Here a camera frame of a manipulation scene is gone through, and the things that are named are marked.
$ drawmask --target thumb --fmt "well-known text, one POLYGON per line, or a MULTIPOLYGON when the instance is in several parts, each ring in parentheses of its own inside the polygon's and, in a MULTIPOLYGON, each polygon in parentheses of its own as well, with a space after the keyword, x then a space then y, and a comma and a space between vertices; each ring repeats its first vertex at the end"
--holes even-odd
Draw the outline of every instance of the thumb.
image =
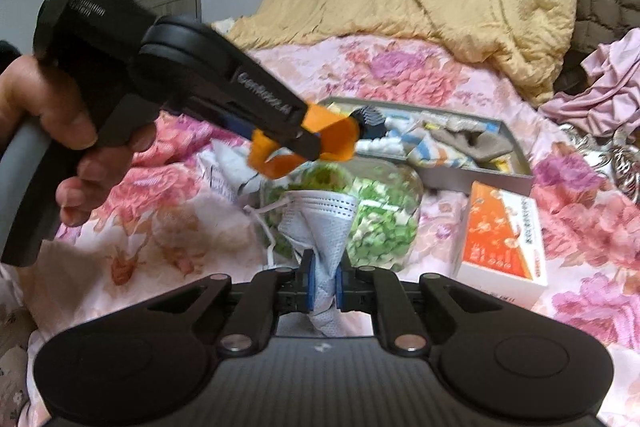
POLYGON ((97 140, 76 82, 27 55, 0 74, 0 148, 11 140, 25 113, 39 116, 43 129, 70 149, 86 149, 97 140))

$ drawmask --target pink fabric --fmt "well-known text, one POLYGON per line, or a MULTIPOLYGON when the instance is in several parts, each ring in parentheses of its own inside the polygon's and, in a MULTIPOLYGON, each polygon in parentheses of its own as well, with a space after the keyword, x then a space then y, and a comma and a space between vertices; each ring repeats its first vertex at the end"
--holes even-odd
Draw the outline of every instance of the pink fabric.
MULTIPOLYGON (((315 46, 281 46, 255 57, 309 100, 330 95, 384 98, 499 117, 533 165, 549 286, 535 311, 594 335, 616 372, 600 411, 610 427, 640 426, 640 211, 567 145, 564 134, 524 103, 488 68, 455 61, 422 41, 373 36, 332 38, 315 46)), ((40 330, 30 359, 60 330, 113 312, 213 271, 248 280, 264 263, 238 209, 203 186, 193 153, 229 133, 164 115, 158 145, 81 230, 62 230, 34 267, 18 274, 40 330)), ((450 275, 466 197, 428 193, 404 280, 450 275)), ((370 321, 351 317, 354 332, 370 321)), ((20 427, 47 418, 33 380, 20 427)))
POLYGON ((620 125, 632 133, 640 125, 640 28, 601 44, 582 67, 591 87, 575 96, 559 92, 539 112, 593 136, 610 136, 620 125))

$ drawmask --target transparent plastic jar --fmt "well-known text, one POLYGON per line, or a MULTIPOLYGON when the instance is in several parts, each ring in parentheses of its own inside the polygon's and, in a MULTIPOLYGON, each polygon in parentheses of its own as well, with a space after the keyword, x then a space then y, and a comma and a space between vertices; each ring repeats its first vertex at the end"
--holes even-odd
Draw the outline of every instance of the transparent plastic jar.
MULTIPOLYGON (((278 201, 287 190, 332 190, 358 198, 347 253, 353 266, 378 266, 400 271, 417 235, 423 187, 409 166, 356 157, 345 163, 309 162, 289 176, 265 180, 260 206, 278 201)), ((292 257, 292 248, 277 233, 282 209, 266 214, 276 238, 275 251, 292 257)))

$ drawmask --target orange tape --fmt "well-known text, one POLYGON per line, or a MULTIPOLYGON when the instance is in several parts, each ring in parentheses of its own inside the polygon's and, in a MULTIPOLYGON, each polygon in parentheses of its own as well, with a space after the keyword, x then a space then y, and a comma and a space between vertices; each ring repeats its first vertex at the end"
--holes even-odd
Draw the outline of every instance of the orange tape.
MULTIPOLYGON (((328 162, 344 162, 353 157, 360 130, 350 117, 334 114, 325 107, 310 103, 302 127, 320 135, 320 156, 328 162)), ((247 164, 264 176, 275 180, 289 174, 307 161, 297 154, 279 154, 271 158, 282 146, 256 129, 252 136, 251 152, 247 164)))

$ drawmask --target ribbed gray surface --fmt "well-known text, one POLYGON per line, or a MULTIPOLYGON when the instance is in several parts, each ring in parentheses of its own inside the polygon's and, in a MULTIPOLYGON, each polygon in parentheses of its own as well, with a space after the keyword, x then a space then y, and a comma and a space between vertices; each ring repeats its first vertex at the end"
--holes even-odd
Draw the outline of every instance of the ribbed gray surface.
MULTIPOLYGON (((171 376, 167 375, 167 385, 171 376)), ((49 427, 75 424, 55 421, 49 427)), ((506 427, 458 403, 429 365, 375 339, 271 339, 223 362, 203 393, 148 427, 506 427)), ((602 427, 585 418, 564 427, 602 427)))

